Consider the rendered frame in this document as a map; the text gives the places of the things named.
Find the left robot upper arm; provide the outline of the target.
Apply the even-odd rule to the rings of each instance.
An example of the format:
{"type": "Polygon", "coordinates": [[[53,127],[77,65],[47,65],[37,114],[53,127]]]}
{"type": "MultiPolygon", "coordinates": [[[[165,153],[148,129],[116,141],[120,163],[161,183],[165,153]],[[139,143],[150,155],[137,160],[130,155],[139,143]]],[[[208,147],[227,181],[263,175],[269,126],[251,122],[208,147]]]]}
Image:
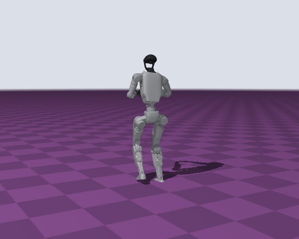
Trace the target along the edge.
{"type": "Polygon", "coordinates": [[[138,82],[142,79],[142,77],[143,77],[142,73],[135,73],[133,75],[127,98],[133,99],[135,97],[134,91],[136,90],[138,82]]]}

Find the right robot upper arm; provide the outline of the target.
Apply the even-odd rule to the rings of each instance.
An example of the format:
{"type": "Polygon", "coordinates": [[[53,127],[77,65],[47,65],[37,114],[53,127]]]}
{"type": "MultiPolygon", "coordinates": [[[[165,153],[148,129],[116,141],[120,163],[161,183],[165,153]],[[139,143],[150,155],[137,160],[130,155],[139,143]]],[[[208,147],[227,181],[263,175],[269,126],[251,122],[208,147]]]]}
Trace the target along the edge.
{"type": "Polygon", "coordinates": [[[165,89],[164,96],[167,97],[167,98],[170,97],[172,92],[171,92],[171,89],[170,89],[168,79],[165,76],[162,76],[162,86],[165,89]]]}

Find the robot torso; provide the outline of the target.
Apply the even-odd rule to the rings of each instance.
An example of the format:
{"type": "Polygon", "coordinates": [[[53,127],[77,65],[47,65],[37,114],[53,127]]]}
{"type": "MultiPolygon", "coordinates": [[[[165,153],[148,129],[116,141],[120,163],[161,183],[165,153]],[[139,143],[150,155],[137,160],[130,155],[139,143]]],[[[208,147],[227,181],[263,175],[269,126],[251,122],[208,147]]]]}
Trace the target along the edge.
{"type": "Polygon", "coordinates": [[[162,75],[160,73],[142,72],[143,77],[140,80],[140,92],[143,103],[147,111],[144,115],[147,118],[146,124],[159,122],[159,111],[154,104],[159,103],[162,96],[162,75]]]}

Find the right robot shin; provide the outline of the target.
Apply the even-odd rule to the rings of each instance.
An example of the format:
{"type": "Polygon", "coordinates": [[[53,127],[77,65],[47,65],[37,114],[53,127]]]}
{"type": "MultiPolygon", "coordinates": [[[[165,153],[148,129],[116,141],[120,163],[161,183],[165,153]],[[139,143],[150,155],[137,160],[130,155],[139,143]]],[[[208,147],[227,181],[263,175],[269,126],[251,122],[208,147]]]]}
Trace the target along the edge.
{"type": "Polygon", "coordinates": [[[156,169],[156,175],[158,180],[163,180],[163,175],[162,175],[162,165],[163,165],[163,156],[161,152],[161,146],[160,146],[160,153],[159,154],[153,154],[152,153],[152,160],[153,160],[153,165],[156,169]]]}

